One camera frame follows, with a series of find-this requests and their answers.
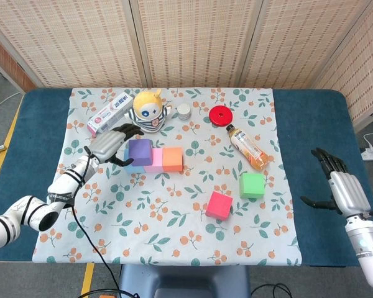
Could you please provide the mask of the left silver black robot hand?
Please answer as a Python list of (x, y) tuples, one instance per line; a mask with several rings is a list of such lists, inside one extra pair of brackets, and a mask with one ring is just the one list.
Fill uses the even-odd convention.
[(122, 124), (110, 131), (99, 133), (84, 149), (88, 156), (96, 158), (99, 163), (110, 162), (120, 167), (125, 167), (130, 165), (134, 159), (129, 158), (126, 161), (122, 161), (116, 157), (116, 154), (122, 144), (135, 135), (144, 135), (144, 132), (137, 125)]

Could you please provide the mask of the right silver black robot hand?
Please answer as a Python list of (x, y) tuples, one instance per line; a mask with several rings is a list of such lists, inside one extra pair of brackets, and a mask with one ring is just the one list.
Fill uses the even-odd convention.
[(306, 196), (300, 199), (314, 209), (335, 210), (345, 218), (370, 214), (368, 198), (359, 180), (348, 173), (344, 161), (321, 148), (315, 148), (311, 154), (319, 161), (332, 195), (329, 201), (313, 201)]

